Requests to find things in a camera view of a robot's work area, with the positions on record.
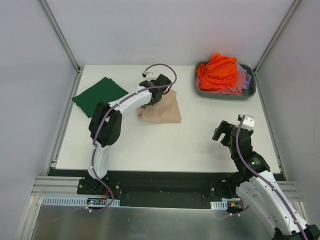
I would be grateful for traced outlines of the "beige t shirt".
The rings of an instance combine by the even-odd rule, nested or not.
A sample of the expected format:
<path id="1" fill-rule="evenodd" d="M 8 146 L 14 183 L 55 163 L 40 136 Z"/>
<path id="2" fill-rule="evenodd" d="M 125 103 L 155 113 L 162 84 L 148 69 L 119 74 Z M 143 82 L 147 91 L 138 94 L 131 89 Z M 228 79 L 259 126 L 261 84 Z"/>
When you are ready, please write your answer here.
<path id="1" fill-rule="evenodd" d="M 154 105 L 145 105 L 137 108 L 137 117 L 144 122 L 155 124 L 179 124 L 182 121 L 177 92 L 170 90 L 168 94 Z"/>

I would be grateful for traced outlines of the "green t shirt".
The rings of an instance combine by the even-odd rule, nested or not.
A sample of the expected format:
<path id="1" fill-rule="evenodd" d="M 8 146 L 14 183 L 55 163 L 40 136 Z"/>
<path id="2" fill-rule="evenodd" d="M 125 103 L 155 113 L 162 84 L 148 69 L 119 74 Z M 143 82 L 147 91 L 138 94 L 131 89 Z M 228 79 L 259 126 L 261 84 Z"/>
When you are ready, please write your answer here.
<path id="1" fill-rule="evenodd" d="M 111 78 L 104 77 L 81 94 L 73 97 L 72 101 L 88 118 L 91 118 L 99 102 L 113 102 L 127 94 L 128 92 Z"/>

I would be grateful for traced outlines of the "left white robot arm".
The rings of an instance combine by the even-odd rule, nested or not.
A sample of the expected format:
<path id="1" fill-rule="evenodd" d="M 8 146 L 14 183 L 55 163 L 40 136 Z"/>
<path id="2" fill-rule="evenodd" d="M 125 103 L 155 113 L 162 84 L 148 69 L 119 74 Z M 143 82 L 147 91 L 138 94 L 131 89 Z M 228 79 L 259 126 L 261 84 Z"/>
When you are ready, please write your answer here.
<path id="1" fill-rule="evenodd" d="M 167 76 L 160 74 L 156 79 L 142 81 L 135 91 L 125 96 L 96 105 L 89 123 L 92 138 L 92 157 L 90 166 L 84 177 L 85 183 L 94 194 L 105 191 L 106 183 L 103 178 L 107 175 L 107 162 L 111 146 L 121 135 L 123 118 L 142 106 L 153 106 L 158 103 L 173 85 Z"/>

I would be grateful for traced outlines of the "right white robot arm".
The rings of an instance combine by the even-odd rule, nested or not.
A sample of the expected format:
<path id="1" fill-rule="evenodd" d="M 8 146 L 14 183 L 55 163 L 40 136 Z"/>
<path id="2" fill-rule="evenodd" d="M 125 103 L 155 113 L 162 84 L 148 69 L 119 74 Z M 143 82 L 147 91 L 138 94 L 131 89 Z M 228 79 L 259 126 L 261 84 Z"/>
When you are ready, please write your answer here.
<path id="1" fill-rule="evenodd" d="M 264 223 L 274 240 L 318 240 L 320 229 L 309 224 L 295 210 L 279 187 L 266 160 L 253 150 L 254 120 L 241 117 L 234 125 L 222 121 L 212 139 L 228 147 L 237 171 L 228 175 L 216 188 L 218 196 L 239 197 Z"/>

